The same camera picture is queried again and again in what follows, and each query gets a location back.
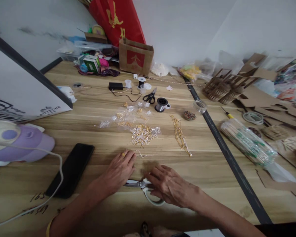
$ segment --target brown paper bag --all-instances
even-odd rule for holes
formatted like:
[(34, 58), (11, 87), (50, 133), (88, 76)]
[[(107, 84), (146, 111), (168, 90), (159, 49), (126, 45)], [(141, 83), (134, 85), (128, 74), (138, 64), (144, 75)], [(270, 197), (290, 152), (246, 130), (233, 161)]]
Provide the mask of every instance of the brown paper bag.
[(126, 38), (119, 41), (119, 68), (136, 74), (148, 76), (154, 48)]

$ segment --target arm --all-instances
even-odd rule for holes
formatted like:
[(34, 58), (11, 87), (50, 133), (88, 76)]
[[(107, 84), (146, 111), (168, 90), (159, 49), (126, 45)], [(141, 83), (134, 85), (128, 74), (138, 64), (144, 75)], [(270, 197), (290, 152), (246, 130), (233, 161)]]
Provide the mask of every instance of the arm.
[(151, 195), (157, 196), (167, 203), (194, 210), (215, 222), (223, 232), (231, 236), (264, 236), (246, 219), (212, 199), (199, 187), (182, 179), (167, 166), (156, 166), (146, 174), (146, 178), (155, 186)]
[[(123, 186), (135, 170), (136, 154), (124, 151), (110, 163), (108, 169), (88, 187), (53, 220), (50, 235), (66, 236), (68, 233), (101, 201), (114, 194)], [(46, 236), (43, 228), (35, 236)]]

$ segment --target black power adapter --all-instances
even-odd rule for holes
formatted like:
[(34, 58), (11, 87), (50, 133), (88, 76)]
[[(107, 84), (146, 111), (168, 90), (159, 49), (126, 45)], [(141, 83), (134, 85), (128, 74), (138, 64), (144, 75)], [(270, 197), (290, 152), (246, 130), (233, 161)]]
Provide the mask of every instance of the black power adapter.
[(115, 90), (123, 90), (123, 83), (120, 82), (109, 82), (109, 90), (115, 91)]

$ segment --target black phone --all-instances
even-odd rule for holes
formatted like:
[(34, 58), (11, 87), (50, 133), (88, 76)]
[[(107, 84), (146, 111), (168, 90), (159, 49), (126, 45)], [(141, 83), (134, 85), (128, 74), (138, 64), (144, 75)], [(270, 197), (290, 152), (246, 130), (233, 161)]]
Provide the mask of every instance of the black phone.
[[(63, 182), (54, 197), (69, 198), (73, 194), (93, 151), (94, 146), (92, 145), (82, 143), (77, 143), (75, 145), (65, 163), (62, 165)], [(53, 195), (60, 181), (61, 176), (58, 172), (46, 191), (47, 196)]]

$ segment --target red bag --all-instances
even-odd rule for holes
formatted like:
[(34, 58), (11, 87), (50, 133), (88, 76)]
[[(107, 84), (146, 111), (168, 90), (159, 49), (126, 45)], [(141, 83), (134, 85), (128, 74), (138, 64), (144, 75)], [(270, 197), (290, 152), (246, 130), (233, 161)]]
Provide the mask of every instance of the red bag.
[(93, 0), (89, 11), (112, 45), (118, 47), (123, 37), (146, 44), (133, 0)]

